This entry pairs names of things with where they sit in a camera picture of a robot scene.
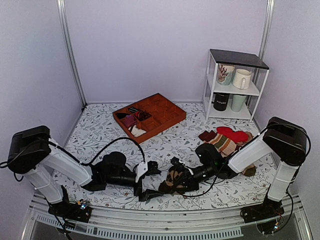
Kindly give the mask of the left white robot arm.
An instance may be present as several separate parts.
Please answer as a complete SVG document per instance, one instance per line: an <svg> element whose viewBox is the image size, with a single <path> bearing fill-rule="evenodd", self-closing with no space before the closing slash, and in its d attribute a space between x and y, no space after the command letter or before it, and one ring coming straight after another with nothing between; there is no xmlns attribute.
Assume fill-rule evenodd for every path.
<svg viewBox="0 0 320 240"><path fill-rule="evenodd" d="M159 191L142 189L145 176L161 173L157 162L142 160L129 169L126 161L123 153L113 151L96 164L82 163L51 139L50 129L41 125L12 136L8 160L3 167L28 179L51 204L55 204L63 217L70 217L75 211L74 205L66 200L68 194L53 181L46 167L59 171L90 192L104 191L107 184L112 184L132 187L140 202L160 197Z"/></svg>

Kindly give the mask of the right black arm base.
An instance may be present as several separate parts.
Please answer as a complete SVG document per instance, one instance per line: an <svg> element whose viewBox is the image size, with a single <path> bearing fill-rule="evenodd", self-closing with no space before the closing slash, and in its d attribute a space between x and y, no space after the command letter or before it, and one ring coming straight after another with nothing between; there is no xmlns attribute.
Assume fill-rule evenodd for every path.
<svg viewBox="0 0 320 240"><path fill-rule="evenodd" d="M263 235L271 235L275 233L280 225L284 222L282 214L284 214L282 201L273 201L265 197L263 203L252 206L243 207L240 216L245 223L251 223L261 220L273 218L271 221L258 223L257 229Z"/></svg>

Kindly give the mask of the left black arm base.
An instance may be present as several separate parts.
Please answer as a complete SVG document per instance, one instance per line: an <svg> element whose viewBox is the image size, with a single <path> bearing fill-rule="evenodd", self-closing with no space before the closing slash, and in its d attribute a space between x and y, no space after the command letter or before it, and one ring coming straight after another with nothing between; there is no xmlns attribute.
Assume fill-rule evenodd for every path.
<svg viewBox="0 0 320 240"><path fill-rule="evenodd" d="M64 220L74 220L78 222L88 223L91 217L92 208L89 206L89 202L86 200L79 200L76 203L69 201L67 190L62 188L62 201L55 204L50 204L48 213L62 217Z"/></svg>

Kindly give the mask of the brown argyle sock pair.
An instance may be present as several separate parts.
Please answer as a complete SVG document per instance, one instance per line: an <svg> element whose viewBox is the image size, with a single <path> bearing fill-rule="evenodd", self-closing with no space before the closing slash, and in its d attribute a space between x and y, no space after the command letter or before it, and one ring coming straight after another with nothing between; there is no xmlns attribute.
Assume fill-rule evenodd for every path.
<svg viewBox="0 0 320 240"><path fill-rule="evenodd" d="M173 180L178 175L177 170L168 170L166 179L158 187L158 191L164 194L173 194Z"/></svg>

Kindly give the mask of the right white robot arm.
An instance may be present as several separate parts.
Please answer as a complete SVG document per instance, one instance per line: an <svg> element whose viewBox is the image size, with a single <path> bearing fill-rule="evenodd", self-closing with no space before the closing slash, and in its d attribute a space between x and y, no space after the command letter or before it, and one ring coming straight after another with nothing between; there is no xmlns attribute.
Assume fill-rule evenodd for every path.
<svg viewBox="0 0 320 240"><path fill-rule="evenodd" d="M278 117L272 117L267 126L251 141L226 158L222 158L215 146L203 143L195 150L201 166L189 168L178 158L171 159L167 181L178 194L197 191L199 183L212 176L222 178L223 170L235 174L270 153L280 157L276 175L266 193L266 200L259 206L262 218L269 218L278 210L278 203L293 182L299 167L311 150L311 140L306 130Z"/></svg>

